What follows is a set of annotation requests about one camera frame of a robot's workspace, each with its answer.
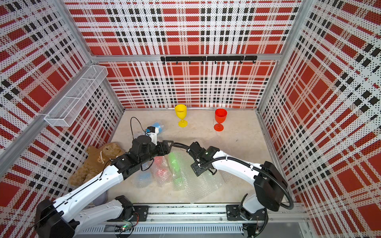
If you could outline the red glass bundle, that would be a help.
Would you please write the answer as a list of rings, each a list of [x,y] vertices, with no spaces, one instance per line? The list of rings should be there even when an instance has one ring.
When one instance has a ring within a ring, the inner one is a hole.
[[[164,156],[155,157],[151,169],[153,178],[159,187],[163,187],[172,181],[172,172]]]

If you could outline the yellow plastic wine glass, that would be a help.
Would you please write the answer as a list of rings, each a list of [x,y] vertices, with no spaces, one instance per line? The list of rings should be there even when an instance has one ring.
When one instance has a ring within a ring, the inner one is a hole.
[[[178,125],[181,128],[185,128],[188,125],[188,122],[185,120],[187,116],[187,107],[183,104],[179,104],[175,107],[175,112],[177,117],[180,119]]]

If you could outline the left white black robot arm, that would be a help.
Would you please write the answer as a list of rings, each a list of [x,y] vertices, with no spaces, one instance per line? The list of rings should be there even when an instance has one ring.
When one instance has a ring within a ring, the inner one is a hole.
[[[129,221],[136,214],[133,204],[123,195],[103,205],[86,206],[113,186],[139,171],[143,164],[171,152],[173,141],[152,142],[142,135],[131,149],[109,162],[94,178],[72,192],[38,204],[34,229],[41,238],[72,238],[83,230],[108,220]]]

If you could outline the green glass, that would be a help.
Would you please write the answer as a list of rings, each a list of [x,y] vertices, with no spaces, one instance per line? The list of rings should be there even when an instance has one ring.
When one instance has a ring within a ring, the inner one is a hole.
[[[186,154],[181,151],[171,152],[167,161],[172,173],[173,190],[182,191],[187,189]]]

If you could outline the red plastic wine glass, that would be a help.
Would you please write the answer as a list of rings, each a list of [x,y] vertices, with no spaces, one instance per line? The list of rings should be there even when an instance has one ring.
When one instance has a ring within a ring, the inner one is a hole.
[[[214,125],[214,130],[217,132],[223,131],[224,126],[223,123],[227,118],[227,111],[225,109],[217,109],[215,111],[215,120],[216,124]]]

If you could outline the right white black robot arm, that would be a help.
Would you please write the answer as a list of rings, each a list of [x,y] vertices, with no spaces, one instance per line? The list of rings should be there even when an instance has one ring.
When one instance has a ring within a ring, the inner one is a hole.
[[[212,174],[224,171],[254,187],[255,193],[246,194],[238,208],[229,213],[229,218],[252,220],[258,212],[262,212],[266,217],[268,210],[277,212],[281,207],[287,210],[294,208],[288,183],[271,162],[251,163],[235,158],[217,147],[210,146],[204,149],[198,142],[192,143],[186,152],[194,160],[191,168],[196,176],[207,171]]]

